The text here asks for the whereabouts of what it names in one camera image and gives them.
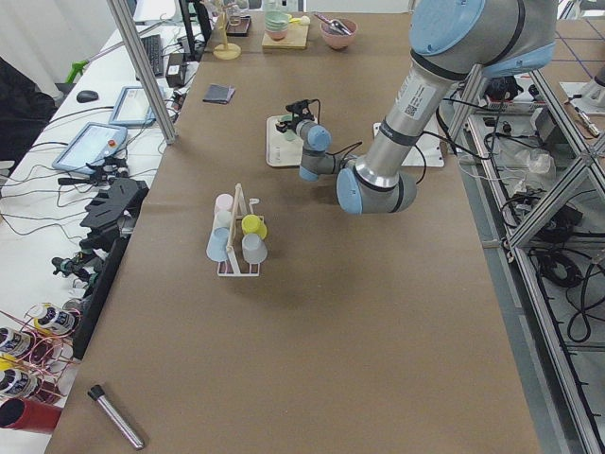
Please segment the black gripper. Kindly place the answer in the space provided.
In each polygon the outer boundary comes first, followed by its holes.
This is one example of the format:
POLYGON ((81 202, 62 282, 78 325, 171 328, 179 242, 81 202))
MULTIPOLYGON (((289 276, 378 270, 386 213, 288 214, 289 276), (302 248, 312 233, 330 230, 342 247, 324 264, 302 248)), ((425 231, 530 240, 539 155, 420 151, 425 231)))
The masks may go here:
MULTIPOLYGON (((303 99, 285 106, 285 110, 292 114, 291 128, 293 131, 296 131, 298 125, 302 121, 313 119, 313 113, 309 109, 309 105, 312 103, 312 99, 303 99)), ((288 124, 285 122, 279 122, 276 124, 276 130, 279 132, 287 132, 288 124)))

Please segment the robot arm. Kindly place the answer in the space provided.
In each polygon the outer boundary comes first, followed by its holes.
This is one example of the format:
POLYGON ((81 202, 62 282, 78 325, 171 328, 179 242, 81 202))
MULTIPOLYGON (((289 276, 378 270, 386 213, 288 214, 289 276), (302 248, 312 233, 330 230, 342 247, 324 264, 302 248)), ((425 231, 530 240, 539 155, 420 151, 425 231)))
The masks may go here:
POLYGON ((276 129, 302 139, 300 177, 336 174, 338 203, 349 214, 406 209, 417 190, 401 166, 446 93, 477 64, 490 79, 547 65, 557 10, 553 1, 422 1, 411 18, 410 71, 366 154, 330 155, 331 134, 307 111, 308 101, 287 106, 292 118, 276 129))

